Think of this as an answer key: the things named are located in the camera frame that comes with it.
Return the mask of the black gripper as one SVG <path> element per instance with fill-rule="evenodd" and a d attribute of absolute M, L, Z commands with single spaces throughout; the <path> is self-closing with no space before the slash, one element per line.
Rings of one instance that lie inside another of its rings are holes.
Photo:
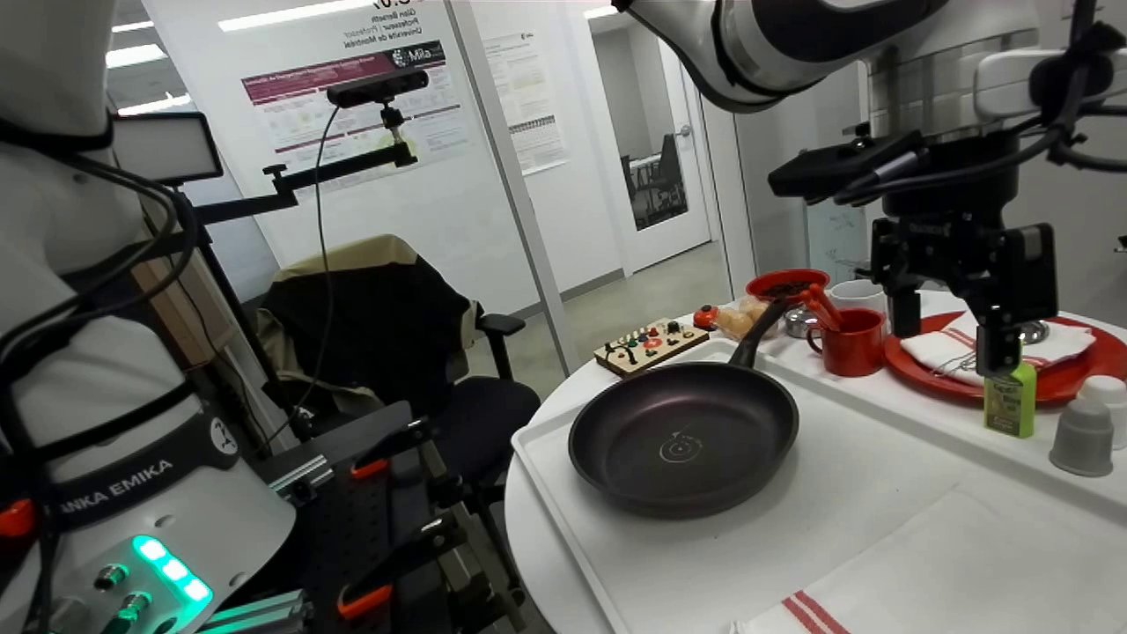
<path fill-rule="evenodd" d="M 1010 373 L 1023 363 L 1023 325 L 1058 312 L 1058 238 L 1045 222 L 1005 228 L 974 217 L 879 217 L 869 277 L 888 292 L 896 338 L 919 331 L 919 286 L 947 286 L 984 317 L 975 371 Z"/>

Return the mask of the robot base with green lights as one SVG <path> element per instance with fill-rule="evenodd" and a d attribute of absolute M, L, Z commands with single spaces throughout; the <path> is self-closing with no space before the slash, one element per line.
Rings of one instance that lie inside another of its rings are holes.
<path fill-rule="evenodd" d="M 145 306 L 191 205 L 129 168 L 116 0 L 0 0 L 4 634 L 197 634 L 295 528 Z"/>

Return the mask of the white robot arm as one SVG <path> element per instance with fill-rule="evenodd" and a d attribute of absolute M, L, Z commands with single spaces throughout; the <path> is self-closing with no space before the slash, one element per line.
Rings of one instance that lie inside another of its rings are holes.
<path fill-rule="evenodd" d="M 1074 0 L 1050 46 L 1041 0 L 615 0 L 658 34 L 699 93 L 730 109 L 773 109 L 850 64 L 869 70 L 855 142 L 801 151 L 773 189 L 866 205 L 869 277 L 893 331 L 919 331 L 919 287 L 947 286 L 975 317 L 975 371 L 1023 363 L 1023 331 L 1058 312 L 1050 226 L 1005 222 L 1028 157 L 1086 168 L 1086 115 L 1124 93 L 1124 30 Z"/>

